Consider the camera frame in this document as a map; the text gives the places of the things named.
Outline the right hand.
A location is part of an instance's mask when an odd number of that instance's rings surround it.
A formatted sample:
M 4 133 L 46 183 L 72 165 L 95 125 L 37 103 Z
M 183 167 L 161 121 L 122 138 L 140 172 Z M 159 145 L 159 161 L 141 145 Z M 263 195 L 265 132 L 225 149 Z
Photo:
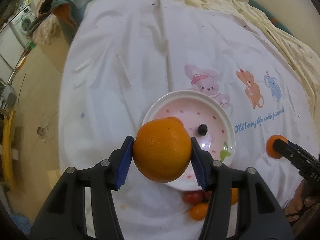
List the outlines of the right hand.
M 285 208 L 285 215 L 289 222 L 295 222 L 299 219 L 299 212 L 305 207 L 315 207 L 315 203 L 319 203 L 319 197 L 308 196 L 303 197 L 303 193 L 305 192 L 306 180 L 303 179 L 300 185 L 297 187 L 295 191 L 294 197 L 290 200 L 289 204 Z

